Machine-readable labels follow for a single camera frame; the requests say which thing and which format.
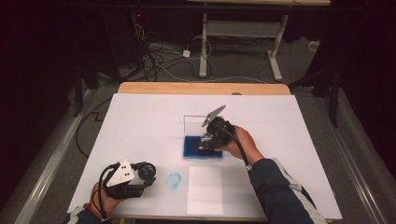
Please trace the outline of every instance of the desk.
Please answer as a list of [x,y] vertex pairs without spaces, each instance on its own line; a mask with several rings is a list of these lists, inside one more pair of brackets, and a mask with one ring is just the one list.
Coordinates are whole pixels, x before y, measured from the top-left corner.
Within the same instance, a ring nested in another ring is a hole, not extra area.
[[[233,92],[250,95],[228,95]],[[294,96],[284,85],[269,84],[123,83],[113,97],[69,211],[87,201],[87,192],[104,168],[127,158],[152,162],[157,180],[141,198],[120,204],[114,216],[266,220],[242,161],[228,152],[222,161],[182,159],[183,116],[206,115],[220,103],[227,105],[221,115],[249,130],[267,158],[280,159],[310,192],[325,218],[341,218]],[[186,215],[190,167],[220,168],[222,215]],[[166,178],[173,173],[182,176],[177,190],[166,186]]]
[[[330,0],[189,0],[193,2],[210,3],[237,3],[255,5],[286,5],[286,6],[328,6]],[[276,61],[277,50],[282,40],[283,32],[289,15],[283,15],[280,22],[256,22],[256,21],[210,21],[207,13],[204,13],[202,50],[200,61],[200,77],[206,77],[207,49],[206,42],[208,35],[233,35],[233,36],[252,36],[252,37],[274,37],[272,50],[267,51],[269,64],[276,81],[282,80],[282,75]]]

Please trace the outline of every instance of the blue object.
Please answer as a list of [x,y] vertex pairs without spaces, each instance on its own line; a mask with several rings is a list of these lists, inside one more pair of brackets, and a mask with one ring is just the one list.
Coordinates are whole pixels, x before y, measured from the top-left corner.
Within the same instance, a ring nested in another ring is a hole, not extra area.
[[201,151],[198,146],[201,136],[184,137],[184,159],[222,159],[222,151]]
[[166,177],[166,185],[171,190],[177,190],[177,188],[180,184],[180,180],[181,180],[180,174],[172,173],[168,177]]

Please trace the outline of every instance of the bracelet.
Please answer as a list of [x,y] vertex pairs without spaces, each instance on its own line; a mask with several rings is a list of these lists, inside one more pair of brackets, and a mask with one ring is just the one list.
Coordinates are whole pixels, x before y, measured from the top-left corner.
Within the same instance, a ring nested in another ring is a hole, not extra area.
[[103,221],[102,215],[101,215],[100,213],[98,213],[98,211],[94,210],[94,209],[91,207],[91,204],[90,204],[90,203],[84,203],[84,205],[83,205],[82,207],[83,207],[84,209],[90,210],[90,211],[91,211],[92,213],[94,213],[100,220]]

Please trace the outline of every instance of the white card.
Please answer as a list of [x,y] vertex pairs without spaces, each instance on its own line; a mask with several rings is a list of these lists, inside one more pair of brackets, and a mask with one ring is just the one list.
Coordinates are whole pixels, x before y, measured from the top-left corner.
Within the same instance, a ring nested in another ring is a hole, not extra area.
[[187,215],[222,215],[221,169],[190,167]]

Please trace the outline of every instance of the dark jacket sleeve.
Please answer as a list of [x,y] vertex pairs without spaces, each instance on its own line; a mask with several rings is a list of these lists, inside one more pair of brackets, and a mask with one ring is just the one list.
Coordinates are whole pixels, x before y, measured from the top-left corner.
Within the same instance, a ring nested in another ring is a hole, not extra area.
[[250,182],[270,223],[327,223],[305,189],[286,173],[277,159],[257,161]]
[[102,221],[90,210],[77,207],[67,215],[63,224],[102,224]]

